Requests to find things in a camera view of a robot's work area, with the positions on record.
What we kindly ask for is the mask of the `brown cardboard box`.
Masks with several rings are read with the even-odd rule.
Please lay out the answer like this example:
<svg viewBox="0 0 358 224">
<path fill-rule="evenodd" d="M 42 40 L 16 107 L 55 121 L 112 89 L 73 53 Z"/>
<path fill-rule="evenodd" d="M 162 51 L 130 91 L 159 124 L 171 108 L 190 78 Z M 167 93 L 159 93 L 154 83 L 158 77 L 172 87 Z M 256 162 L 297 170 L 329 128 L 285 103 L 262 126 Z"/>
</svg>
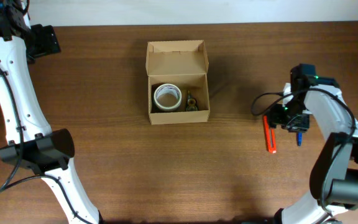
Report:
<svg viewBox="0 0 358 224">
<path fill-rule="evenodd" d="M 210 114 L 208 55 L 203 40 L 147 43 L 145 69 L 148 76 L 148 114 L 152 125 L 202 123 Z M 158 86 L 171 83 L 182 93 L 180 107 L 173 112 L 159 110 L 153 101 Z M 198 111 L 185 111 L 187 92 L 196 98 Z"/>
</svg>

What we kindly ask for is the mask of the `white masking tape roll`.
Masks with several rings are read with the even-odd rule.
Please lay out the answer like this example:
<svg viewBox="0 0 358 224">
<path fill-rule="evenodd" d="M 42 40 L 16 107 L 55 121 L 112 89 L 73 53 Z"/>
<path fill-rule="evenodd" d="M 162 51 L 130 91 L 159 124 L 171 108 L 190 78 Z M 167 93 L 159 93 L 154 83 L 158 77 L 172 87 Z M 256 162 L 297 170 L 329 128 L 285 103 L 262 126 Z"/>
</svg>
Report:
<svg viewBox="0 0 358 224">
<path fill-rule="evenodd" d="M 179 87 L 171 83 L 165 83 L 157 87 L 153 93 L 154 105 L 163 112 L 176 111 L 182 101 L 182 93 Z"/>
</svg>

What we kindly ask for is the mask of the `blue ballpoint pen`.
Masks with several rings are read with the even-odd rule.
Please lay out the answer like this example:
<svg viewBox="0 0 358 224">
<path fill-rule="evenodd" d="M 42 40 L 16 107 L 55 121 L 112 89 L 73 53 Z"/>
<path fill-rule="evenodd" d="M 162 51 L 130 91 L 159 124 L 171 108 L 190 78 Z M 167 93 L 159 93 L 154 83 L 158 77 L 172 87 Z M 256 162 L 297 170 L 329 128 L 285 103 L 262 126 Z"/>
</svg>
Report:
<svg viewBox="0 0 358 224">
<path fill-rule="evenodd" d="M 302 139 L 302 133 L 297 133 L 296 134 L 296 143 L 297 143 L 297 146 L 301 146 L 302 145 L 302 141 L 303 141 L 303 139 Z"/>
</svg>

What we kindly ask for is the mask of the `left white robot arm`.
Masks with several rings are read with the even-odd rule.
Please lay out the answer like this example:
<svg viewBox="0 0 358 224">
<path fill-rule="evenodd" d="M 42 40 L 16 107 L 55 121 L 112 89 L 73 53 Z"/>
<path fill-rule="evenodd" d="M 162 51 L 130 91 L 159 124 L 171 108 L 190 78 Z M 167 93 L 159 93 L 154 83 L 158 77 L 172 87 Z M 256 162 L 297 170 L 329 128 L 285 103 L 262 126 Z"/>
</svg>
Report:
<svg viewBox="0 0 358 224">
<path fill-rule="evenodd" d="M 28 1 L 0 0 L 0 107 L 7 141 L 0 148 L 0 159 L 14 167 L 0 193 L 41 179 L 51 188 L 69 223 L 103 223 L 76 172 L 70 132 L 52 130 L 30 78 L 30 63 L 60 51 L 52 26 L 30 24 Z"/>
</svg>

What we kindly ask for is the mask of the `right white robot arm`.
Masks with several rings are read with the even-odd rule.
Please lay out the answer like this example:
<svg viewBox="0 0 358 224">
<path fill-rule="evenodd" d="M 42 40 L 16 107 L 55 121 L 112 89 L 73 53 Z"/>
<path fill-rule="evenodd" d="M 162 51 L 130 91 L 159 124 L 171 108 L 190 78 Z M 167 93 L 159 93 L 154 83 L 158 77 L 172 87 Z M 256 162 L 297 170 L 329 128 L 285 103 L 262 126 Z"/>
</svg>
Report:
<svg viewBox="0 0 358 224">
<path fill-rule="evenodd" d="M 346 105 L 339 84 L 317 75 L 313 65 L 290 71 L 281 99 L 264 112 L 266 135 L 273 149 L 273 129 L 305 133 L 313 116 L 325 139 L 310 174 L 309 190 L 281 208 L 274 223 L 328 223 L 358 209 L 358 121 Z"/>
</svg>

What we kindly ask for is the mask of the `orange utility knife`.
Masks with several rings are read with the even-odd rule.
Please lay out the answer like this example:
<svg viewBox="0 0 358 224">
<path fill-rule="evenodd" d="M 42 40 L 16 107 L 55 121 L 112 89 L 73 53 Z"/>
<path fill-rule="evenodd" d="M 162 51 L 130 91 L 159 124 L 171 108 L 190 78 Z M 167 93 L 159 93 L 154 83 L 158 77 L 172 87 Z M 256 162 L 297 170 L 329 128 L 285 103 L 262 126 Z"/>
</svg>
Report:
<svg viewBox="0 0 358 224">
<path fill-rule="evenodd" d="M 269 126 L 266 115 L 263 116 L 263 126 L 264 126 L 265 142 L 266 142 L 267 150 L 269 153 L 275 154 L 277 152 L 275 134 L 274 134 L 274 130 Z"/>
</svg>

